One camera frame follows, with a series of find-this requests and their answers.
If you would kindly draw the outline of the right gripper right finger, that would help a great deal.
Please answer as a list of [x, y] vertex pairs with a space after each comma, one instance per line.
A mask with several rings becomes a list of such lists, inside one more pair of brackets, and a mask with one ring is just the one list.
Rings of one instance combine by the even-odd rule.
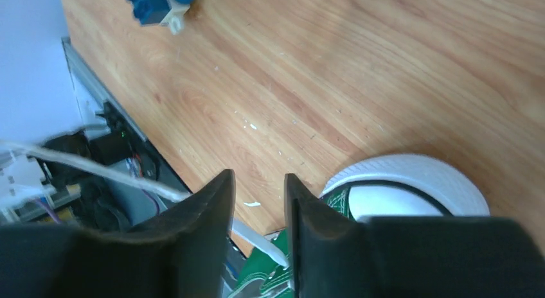
[[544, 256], [515, 221], [484, 216], [351, 220], [285, 176], [296, 297], [543, 297]]

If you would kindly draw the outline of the green canvas sneaker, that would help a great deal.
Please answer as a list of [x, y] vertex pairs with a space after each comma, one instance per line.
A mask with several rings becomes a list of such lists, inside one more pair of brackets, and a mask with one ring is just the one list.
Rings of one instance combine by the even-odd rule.
[[[418, 154], [373, 157], [335, 174], [318, 197], [343, 216], [489, 216], [483, 194], [462, 172]], [[229, 297], [294, 297], [292, 269], [254, 249]]]

